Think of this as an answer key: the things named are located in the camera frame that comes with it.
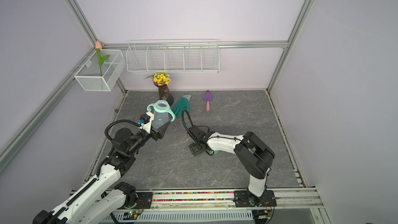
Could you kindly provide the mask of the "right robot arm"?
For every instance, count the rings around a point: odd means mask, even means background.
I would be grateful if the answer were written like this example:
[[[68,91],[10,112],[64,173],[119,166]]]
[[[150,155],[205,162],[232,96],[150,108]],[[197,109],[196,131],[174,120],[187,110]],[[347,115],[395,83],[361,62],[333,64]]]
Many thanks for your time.
[[[245,170],[250,174],[246,190],[234,191],[236,207],[275,207],[275,195],[267,190],[267,177],[272,170],[275,153],[254,133],[244,135],[224,135],[215,131],[207,132],[193,125],[187,129],[193,139],[189,148],[194,156],[203,152],[212,156],[218,151],[224,151],[237,156]]]

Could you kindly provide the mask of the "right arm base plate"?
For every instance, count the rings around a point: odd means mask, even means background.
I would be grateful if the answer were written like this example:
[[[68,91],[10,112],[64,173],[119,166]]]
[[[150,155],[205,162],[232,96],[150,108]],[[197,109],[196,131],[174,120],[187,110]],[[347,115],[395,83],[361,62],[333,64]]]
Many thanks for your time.
[[[275,194],[272,190],[266,190],[257,197],[247,190],[234,191],[233,202],[236,207],[275,207],[277,205]]]

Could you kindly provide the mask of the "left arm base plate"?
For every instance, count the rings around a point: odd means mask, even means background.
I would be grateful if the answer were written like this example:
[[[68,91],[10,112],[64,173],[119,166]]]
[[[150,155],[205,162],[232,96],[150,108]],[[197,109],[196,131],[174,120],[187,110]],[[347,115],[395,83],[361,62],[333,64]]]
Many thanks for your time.
[[[126,196],[125,204],[122,208],[125,209],[150,209],[153,199],[153,192],[143,191],[129,194]]]

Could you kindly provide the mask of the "clear plastic baby bottle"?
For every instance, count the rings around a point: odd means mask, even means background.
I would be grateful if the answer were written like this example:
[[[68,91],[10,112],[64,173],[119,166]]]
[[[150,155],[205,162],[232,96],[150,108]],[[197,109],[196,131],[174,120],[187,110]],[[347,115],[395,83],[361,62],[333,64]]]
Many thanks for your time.
[[[153,105],[154,109],[154,121],[152,122],[152,126],[154,128],[159,128],[169,121],[169,110],[170,105],[165,100],[158,100]]]

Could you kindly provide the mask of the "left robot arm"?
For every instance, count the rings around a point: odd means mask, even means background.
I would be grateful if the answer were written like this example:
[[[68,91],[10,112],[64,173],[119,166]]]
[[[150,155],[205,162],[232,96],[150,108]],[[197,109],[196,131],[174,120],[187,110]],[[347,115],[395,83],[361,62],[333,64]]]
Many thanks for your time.
[[[109,124],[104,133],[112,147],[92,177],[53,210],[38,213],[33,223],[98,224],[107,216],[114,218],[113,212],[119,208],[137,209],[137,215],[142,214],[146,201],[136,187],[118,180],[149,140],[163,139],[170,123],[155,125],[148,114],[143,114],[139,122],[121,119]]]

